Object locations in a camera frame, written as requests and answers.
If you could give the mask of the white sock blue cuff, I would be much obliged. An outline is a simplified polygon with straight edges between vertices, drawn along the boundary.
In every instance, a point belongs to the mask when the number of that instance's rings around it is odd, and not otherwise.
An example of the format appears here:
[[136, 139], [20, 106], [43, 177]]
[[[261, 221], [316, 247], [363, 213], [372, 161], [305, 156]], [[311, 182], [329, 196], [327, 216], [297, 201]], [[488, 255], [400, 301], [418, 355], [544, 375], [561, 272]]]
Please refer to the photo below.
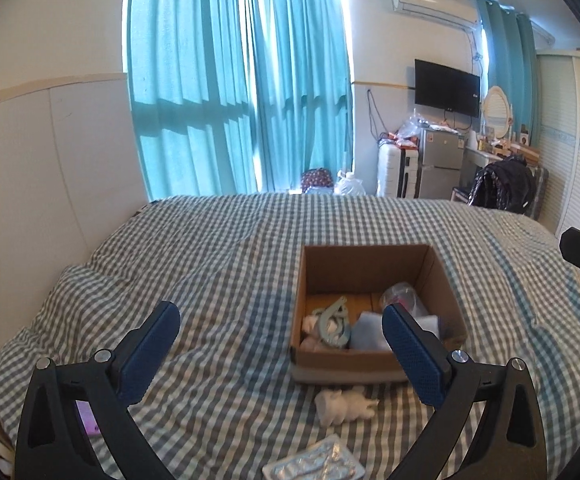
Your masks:
[[[421, 330], [435, 337], [440, 336], [440, 320], [436, 315], [414, 316]], [[348, 348], [358, 351], [390, 351], [382, 330], [382, 316], [375, 312], [363, 312], [351, 328]]]

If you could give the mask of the cream lace cloth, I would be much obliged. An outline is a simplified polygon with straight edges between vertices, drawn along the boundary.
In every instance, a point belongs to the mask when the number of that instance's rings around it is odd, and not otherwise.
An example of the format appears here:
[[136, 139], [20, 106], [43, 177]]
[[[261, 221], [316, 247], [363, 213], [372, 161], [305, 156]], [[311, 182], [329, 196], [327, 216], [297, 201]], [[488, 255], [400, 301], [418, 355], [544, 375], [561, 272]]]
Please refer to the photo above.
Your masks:
[[323, 344], [317, 334], [316, 330], [316, 315], [306, 315], [302, 321], [302, 341], [299, 348], [306, 351], [323, 351], [323, 350], [344, 350], [344, 349], [334, 349]]

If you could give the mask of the purple phone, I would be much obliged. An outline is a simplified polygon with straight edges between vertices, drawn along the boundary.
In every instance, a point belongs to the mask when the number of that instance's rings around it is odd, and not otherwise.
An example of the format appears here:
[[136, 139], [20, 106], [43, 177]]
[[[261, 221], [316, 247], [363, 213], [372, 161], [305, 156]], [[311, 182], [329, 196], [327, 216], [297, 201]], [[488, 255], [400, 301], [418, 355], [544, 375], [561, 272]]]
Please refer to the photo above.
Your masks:
[[84, 432], [87, 434], [87, 436], [99, 436], [101, 431], [90, 404], [87, 401], [77, 400], [76, 408], [78, 410], [82, 426], [84, 426]]

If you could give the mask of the white sliding wardrobe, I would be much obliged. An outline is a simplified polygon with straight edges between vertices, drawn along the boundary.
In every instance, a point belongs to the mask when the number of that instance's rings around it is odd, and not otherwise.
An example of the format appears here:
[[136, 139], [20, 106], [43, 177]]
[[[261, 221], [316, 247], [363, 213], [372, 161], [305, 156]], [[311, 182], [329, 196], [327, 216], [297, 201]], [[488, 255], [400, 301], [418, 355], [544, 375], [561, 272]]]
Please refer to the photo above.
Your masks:
[[580, 53], [540, 53], [540, 163], [548, 171], [540, 223], [580, 229]]

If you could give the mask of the oval white mirror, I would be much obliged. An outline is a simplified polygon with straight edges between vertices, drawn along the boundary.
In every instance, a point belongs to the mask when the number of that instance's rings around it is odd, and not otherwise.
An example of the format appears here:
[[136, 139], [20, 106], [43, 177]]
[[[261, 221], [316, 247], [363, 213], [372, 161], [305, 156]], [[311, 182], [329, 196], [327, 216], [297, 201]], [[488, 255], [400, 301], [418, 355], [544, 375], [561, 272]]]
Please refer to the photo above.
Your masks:
[[512, 112], [506, 93], [491, 86], [482, 103], [483, 133], [490, 139], [504, 140], [509, 132]]

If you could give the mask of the silver mini fridge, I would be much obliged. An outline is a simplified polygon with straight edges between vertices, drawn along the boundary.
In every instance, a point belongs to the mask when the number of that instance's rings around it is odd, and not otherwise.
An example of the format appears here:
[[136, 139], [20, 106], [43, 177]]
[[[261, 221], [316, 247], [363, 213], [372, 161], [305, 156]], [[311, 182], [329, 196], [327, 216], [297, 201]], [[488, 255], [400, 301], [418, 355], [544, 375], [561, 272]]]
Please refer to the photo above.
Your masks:
[[465, 142], [458, 133], [424, 129], [420, 136], [419, 198], [449, 200], [459, 184]]

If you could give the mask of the clear plastic container in box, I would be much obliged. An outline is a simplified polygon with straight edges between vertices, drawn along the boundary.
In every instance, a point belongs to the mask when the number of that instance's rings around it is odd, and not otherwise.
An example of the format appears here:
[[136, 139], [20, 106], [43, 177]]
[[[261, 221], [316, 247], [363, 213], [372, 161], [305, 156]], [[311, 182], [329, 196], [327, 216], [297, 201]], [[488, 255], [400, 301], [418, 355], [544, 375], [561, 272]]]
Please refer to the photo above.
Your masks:
[[415, 287], [407, 282], [397, 283], [383, 292], [380, 297], [381, 309], [384, 310], [391, 304], [400, 304], [413, 318], [424, 318], [429, 315]]

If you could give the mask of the teal curtain by wardrobe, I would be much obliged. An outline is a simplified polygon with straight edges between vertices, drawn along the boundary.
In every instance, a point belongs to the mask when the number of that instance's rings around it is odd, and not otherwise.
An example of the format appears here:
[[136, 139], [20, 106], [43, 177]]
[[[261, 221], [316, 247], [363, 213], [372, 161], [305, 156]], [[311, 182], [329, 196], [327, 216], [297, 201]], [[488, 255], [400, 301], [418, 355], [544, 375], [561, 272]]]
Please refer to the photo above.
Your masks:
[[514, 131], [525, 126], [530, 144], [540, 130], [540, 81], [532, 22], [498, 0], [476, 0], [488, 40], [488, 82], [505, 92], [514, 112]]

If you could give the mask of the brown cardboard box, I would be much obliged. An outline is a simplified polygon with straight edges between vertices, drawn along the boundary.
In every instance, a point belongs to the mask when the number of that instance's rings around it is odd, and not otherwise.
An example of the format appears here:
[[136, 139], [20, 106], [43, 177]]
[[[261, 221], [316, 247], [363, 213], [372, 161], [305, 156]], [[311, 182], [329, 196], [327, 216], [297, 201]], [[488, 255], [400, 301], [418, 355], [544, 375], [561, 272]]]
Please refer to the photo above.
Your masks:
[[405, 282], [427, 313], [439, 321], [442, 343], [460, 348], [468, 328], [450, 287], [450, 274], [431, 245], [305, 246], [299, 260], [299, 278], [290, 338], [290, 373], [298, 384], [377, 385], [404, 382], [405, 373], [391, 349], [315, 349], [303, 345], [303, 319], [346, 299], [348, 319], [355, 324], [366, 312], [382, 313], [381, 296]]

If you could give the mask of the white air conditioner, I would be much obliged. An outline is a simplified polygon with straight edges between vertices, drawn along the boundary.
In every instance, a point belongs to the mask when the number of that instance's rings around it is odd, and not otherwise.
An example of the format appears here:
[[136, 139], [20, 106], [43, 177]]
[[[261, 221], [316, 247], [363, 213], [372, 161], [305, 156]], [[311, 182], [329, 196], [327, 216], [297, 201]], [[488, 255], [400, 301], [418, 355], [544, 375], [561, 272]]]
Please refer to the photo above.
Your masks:
[[465, 30], [478, 26], [478, 11], [470, 0], [392, 0], [392, 4], [395, 12], [447, 26]]

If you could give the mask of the red patterned bag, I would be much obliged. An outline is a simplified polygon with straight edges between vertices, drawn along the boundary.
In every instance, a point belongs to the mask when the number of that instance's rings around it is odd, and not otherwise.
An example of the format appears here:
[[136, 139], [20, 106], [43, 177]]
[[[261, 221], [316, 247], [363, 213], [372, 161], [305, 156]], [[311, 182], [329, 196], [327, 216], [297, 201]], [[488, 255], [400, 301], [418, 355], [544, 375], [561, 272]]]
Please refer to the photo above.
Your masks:
[[327, 168], [315, 168], [303, 172], [301, 190], [306, 193], [310, 188], [333, 188], [331, 172]]

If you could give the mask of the teal window curtain right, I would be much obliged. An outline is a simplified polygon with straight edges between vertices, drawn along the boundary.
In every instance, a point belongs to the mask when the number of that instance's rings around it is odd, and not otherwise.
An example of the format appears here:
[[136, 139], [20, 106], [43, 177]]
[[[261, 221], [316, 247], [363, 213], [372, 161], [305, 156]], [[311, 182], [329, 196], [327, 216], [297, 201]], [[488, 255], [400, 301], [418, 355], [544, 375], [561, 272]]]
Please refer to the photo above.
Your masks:
[[255, 169], [265, 192], [353, 161], [342, 0], [245, 0]]

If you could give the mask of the teal window curtain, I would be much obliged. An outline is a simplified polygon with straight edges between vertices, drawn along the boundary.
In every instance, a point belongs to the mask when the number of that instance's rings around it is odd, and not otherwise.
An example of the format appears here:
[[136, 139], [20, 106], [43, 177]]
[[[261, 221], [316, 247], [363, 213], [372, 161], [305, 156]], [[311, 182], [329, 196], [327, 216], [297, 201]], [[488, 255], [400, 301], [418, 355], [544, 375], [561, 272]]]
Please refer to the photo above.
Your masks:
[[239, 0], [127, 0], [126, 65], [153, 200], [256, 192]]
[[265, 192], [353, 161], [342, 0], [245, 0], [255, 169]]

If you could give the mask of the teal window curtain left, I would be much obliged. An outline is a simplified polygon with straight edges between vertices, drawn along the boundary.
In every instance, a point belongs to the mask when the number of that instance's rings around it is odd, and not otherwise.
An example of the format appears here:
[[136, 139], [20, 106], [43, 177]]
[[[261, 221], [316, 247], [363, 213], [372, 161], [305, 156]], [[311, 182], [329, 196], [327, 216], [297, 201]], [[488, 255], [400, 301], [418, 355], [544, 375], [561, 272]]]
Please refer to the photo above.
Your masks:
[[126, 65], [153, 200], [256, 192], [239, 0], [127, 0]]

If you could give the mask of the black wall television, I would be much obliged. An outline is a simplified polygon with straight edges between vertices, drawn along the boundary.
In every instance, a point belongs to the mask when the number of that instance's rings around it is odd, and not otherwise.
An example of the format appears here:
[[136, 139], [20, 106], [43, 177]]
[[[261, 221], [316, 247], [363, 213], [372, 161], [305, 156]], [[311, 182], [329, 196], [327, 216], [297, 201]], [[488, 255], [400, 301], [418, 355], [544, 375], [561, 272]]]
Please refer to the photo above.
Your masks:
[[478, 117], [481, 102], [479, 76], [438, 63], [415, 60], [415, 103]]

